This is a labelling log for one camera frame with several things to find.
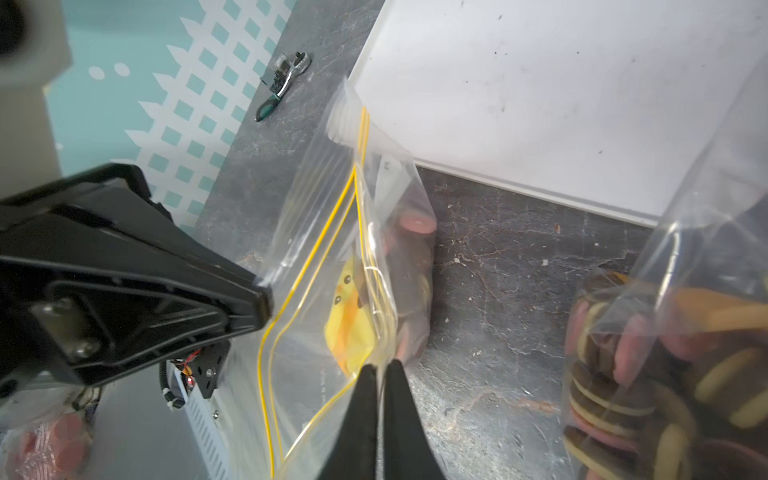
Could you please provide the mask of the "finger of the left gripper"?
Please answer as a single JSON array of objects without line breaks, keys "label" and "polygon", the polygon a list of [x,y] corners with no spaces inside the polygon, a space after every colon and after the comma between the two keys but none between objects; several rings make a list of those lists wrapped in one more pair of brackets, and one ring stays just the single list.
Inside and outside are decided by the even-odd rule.
[{"label": "finger of the left gripper", "polygon": [[263,328],[271,293],[159,208],[35,218],[35,365],[105,384]]}]

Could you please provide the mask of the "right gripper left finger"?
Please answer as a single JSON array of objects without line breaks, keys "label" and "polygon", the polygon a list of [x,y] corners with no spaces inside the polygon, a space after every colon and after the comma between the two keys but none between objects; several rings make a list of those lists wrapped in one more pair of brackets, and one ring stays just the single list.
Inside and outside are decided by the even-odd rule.
[{"label": "right gripper left finger", "polygon": [[318,478],[373,480],[378,441],[378,383],[373,365],[357,378],[337,440]]}]

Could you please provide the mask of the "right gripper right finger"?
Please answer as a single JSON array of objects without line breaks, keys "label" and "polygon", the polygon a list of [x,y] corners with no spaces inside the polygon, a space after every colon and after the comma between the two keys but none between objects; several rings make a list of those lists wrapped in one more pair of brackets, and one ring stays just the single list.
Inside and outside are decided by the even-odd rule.
[{"label": "right gripper right finger", "polygon": [[384,377],[384,478],[445,480],[429,445],[403,364],[394,359]]}]

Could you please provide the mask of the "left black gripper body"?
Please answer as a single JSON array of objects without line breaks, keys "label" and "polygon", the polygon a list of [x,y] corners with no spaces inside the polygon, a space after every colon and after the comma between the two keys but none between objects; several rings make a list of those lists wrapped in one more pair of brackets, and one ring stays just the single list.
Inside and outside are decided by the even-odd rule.
[{"label": "left black gripper body", "polygon": [[110,164],[1,204],[1,386],[42,372],[102,385],[180,350],[173,258],[137,233],[174,227],[140,168]]}]

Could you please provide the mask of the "ziploc bag with yellow chick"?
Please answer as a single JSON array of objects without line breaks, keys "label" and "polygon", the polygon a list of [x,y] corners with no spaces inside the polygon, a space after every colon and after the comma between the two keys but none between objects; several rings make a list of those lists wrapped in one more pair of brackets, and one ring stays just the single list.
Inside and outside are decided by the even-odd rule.
[{"label": "ziploc bag with yellow chick", "polygon": [[315,478],[361,370],[422,354],[436,231],[412,156],[342,81],[262,264],[272,318],[233,342],[215,394],[233,478]]}]

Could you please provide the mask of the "clear ziploc bag of cookies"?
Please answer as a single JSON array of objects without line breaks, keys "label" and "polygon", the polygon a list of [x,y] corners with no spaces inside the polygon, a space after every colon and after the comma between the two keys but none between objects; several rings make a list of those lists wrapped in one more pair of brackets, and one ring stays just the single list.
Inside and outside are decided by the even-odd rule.
[{"label": "clear ziploc bag of cookies", "polygon": [[580,286],[562,441],[577,479],[767,475],[767,65],[628,274]]}]

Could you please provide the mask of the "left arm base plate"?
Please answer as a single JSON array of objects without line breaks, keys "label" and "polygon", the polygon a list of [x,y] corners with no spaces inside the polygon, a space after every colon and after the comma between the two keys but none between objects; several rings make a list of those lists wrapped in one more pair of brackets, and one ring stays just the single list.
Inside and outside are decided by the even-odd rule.
[{"label": "left arm base plate", "polygon": [[159,384],[167,405],[182,409],[195,390],[203,399],[210,399],[218,386],[230,348],[231,342],[223,341],[197,349],[181,359],[162,361],[158,371]]}]

